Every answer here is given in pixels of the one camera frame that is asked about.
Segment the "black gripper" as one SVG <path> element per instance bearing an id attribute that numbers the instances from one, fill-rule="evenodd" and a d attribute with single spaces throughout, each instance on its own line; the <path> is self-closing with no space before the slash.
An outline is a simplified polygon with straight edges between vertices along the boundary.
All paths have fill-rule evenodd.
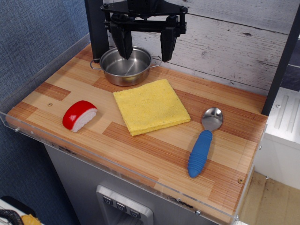
<path id="1" fill-rule="evenodd" d="M 162 61 L 171 60 L 177 35 L 185 34 L 185 15 L 188 8 L 165 0 L 125 0 L 104 3 L 105 27 L 111 35 L 119 55 L 129 59 L 133 51 L 131 31 L 159 32 Z"/>

